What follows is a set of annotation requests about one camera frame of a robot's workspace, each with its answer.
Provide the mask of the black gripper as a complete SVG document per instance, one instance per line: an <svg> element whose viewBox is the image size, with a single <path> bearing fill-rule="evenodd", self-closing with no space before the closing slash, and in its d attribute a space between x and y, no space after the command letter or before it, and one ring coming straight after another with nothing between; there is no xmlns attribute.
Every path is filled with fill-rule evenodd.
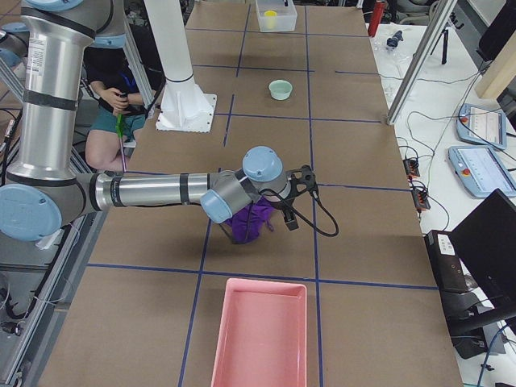
<svg viewBox="0 0 516 387"><path fill-rule="evenodd" d="M306 224L314 227L314 224L303 214L299 213L293 206L297 197L305 193L312 195L318 190L316 177L312 168L309 165L303 165L300 169L287 171L286 176L286 187L290 188L290 191L288 194L284 192L275 193L273 196L276 201L273 203L273 207L282 212L285 225L290 231L299 228L296 215Z"/></svg>

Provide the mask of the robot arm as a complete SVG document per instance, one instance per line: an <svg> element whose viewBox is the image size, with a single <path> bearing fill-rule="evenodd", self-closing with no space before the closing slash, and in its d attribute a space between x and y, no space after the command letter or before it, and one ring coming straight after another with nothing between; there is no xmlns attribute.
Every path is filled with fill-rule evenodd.
<svg viewBox="0 0 516 387"><path fill-rule="evenodd" d="M108 81L91 84L103 101L86 140L86 160L94 172L74 173L70 156L84 53L124 46L123 3L25 1L22 18L30 32L27 75L19 154L1 187L3 234L35 241L82 215L129 206L198 205L213 222L223 223L261 199L281 210L294 229L301 218L295 198L318 197L310 167L287 171L264 146L249 150L236 171L126 176L123 142L138 138L141 127L116 126L144 101L138 86Z"/></svg>

